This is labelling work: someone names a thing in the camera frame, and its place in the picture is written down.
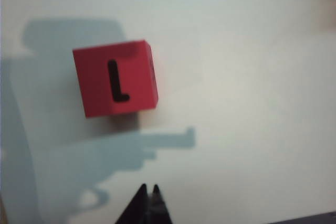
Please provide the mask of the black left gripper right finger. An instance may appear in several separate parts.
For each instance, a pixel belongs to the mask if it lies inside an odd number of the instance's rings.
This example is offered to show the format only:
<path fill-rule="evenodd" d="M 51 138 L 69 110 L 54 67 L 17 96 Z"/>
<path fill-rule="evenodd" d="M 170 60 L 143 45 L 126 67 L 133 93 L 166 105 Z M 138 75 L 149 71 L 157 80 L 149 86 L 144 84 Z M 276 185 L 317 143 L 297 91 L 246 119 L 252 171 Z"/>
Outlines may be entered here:
<path fill-rule="evenodd" d="M 153 224 L 172 224 L 168 208 L 165 204 L 159 186 L 154 185 L 153 191 L 149 196 L 147 223 Z"/>

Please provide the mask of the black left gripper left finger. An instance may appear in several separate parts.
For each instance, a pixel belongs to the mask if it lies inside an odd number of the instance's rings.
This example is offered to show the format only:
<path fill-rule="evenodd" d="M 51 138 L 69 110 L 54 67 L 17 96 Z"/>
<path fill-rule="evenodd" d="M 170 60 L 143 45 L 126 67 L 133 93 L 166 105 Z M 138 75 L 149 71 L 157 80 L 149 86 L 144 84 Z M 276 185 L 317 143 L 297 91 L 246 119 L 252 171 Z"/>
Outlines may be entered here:
<path fill-rule="evenodd" d="M 116 224 L 145 223 L 145 214 L 148 208 L 148 192 L 146 184 L 142 184 L 135 193 Z"/>

